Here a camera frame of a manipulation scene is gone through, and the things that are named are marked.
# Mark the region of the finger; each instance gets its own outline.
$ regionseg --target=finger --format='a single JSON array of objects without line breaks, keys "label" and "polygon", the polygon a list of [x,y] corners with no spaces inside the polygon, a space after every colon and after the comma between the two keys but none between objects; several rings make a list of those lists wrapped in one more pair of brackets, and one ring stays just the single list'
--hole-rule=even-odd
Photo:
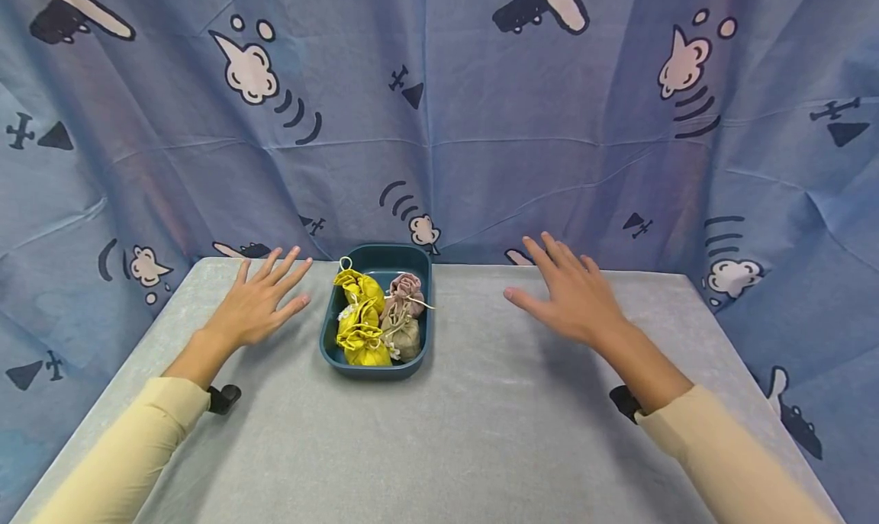
[{"label": "finger", "polygon": [[284,322],[290,320],[291,317],[308,306],[309,303],[311,303],[311,297],[308,297],[307,294],[301,294],[290,299],[287,304],[274,313],[274,317],[278,321],[278,327],[283,326]]},{"label": "finger", "polygon": [[296,266],[287,278],[278,282],[276,286],[278,288],[278,299],[284,297],[295,285],[298,285],[302,276],[305,276],[305,273],[311,268],[311,263],[311,257],[305,259],[305,263]]},{"label": "finger", "polygon": [[287,254],[287,257],[280,262],[280,265],[276,266],[276,268],[266,276],[266,283],[270,286],[276,285],[278,280],[282,279],[288,272],[290,272],[290,268],[293,266],[293,262],[297,257],[299,257],[299,246],[294,246]]},{"label": "finger", "polygon": [[531,295],[527,294],[525,291],[521,291],[519,288],[504,289],[504,297],[506,297],[510,303],[537,318],[540,322],[546,323],[546,318],[549,315],[549,304],[546,301],[541,301],[540,299],[531,297]]},{"label": "finger", "polygon": [[559,247],[559,243],[555,241],[554,237],[549,233],[541,233],[540,239],[543,239],[543,245],[547,246],[547,253],[552,258],[552,262],[559,268],[562,268],[562,266],[567,268],[568,264],[565,261],[565,257],[562,256],[562,248]]},{"label": "finger", "polygon": [[580,255],[580,260],[583,262],[583,266],[585,266],[586,270],[589,271],[590,275],[600,275],[601,270],[599,269],[599,265],[595,263],[595,261],[588,255]]},{"label": "finger", "polygon": [[583,265],[580,265],[580,262],[574,257],[574,253],[571,251],[571,248],[568,247],[564,242],[559,242],[559,248],[562,251],[562,257],[565,258],[565,262],[568,266],[571,266],[572,269],[577,271],[583,271]]},{"label": "finger", "polygon": [[276,247],[269,253],[269,256],[266,258],[266,262],[260,266],[259,270],[256,271],[256,274],[253,275],[253,278],[250,281],[260,281],[262,278],[265,278],[272,271],[274,266],[274,262],[278,260],[278,256],[280,255],[280,248]]},{"label": "finger", "polygon": [[534,264],[537,265],[537,268],[540,269],[540,274],[543,275],[543,280],[546,281],[549,286],[549,282],[552,279],[555,279],[555,275],[559,273],[559,270],[555,267],[552,260],[549,258],[549,255],[537,245],[536,241],[525,236],[522,238],[522,244],[525,245],[525,249],[528,250],[528,255],[531,255],[531,259],[534,260]]},{"label": "finger", "polygon": [[238,268],[238,276],[235,279],[235,285],[243,285],[247,281],[247,271],[250,270],[250,259],[244,259]]}]

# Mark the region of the black clamp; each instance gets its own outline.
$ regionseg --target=black clamp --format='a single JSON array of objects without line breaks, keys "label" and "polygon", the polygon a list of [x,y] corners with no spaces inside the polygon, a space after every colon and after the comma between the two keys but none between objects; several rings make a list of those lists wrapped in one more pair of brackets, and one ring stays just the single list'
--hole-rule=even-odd
[{"label": "black clamp", "polygon": [[232,409],[232,405],[241,397],[241,389],[236,385],[226,385],[222,387],[222,391],[218,391],[214,386],[210,386],[208,387],[208,394],[211,395],[208,412],[226,415]]},{"label": "black clamp", "polygon": [[635,414],[641,412],[642,408],[641,404],[632,396],[632,391],[629,390],[629,387],[626,385],[615,387],[615,389],[610,391],[610,399],[621,414],[629,418],[629,421],[632,423],[638,424],[635,421]]}]

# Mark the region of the right hand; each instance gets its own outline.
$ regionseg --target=right hand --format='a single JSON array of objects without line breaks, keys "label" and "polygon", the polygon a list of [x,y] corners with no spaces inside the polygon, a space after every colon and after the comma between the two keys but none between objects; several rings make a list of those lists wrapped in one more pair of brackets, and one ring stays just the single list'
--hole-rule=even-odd
[{"label": "right hand", "polygon": [[549,288],[549,301],[531,297],[519,288],[507,288],[504,297],[551,330],[589,345],[631,324],[623,315],[607,279],[591,258],[574,257],[565,244],[548,233],[540,235],[547,250],[525,236],[522,242]]}]

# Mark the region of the gray fabric table cover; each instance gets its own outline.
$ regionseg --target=gray fabric table cover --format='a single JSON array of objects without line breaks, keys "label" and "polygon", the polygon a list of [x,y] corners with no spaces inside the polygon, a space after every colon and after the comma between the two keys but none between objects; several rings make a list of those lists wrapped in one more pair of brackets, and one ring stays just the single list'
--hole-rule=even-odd
[{"label": "gray fabric table cover", "polygon": [[[166,368],[238,264],[210,258],[192,269],[14,524],[29,522],[144,381]],[[620,384],[613,370],[503,298],[508,285],[545,294],[536,268],[433,270],[432,354],[408,381],[370,384],[341,378],[320,357],[336,265],[314,263],[295,291],[310,293],[311,305],[226,364],[214,384],[237,384],[242,398],[230,415],[203,416],[137,522],[713,521],[677,462],[611,403]],[[608,277],[626,315],[839,518],[687,278]]]}]

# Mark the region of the blue curtain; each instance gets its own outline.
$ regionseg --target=blue curtain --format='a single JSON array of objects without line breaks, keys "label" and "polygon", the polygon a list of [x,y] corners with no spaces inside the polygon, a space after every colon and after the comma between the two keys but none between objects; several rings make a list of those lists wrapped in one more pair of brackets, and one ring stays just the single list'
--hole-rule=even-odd
[{"label": "blue curtain", "polygon": [[0,0],[0,522],[205,256],[685,273],[879,500],[875,0]]}]

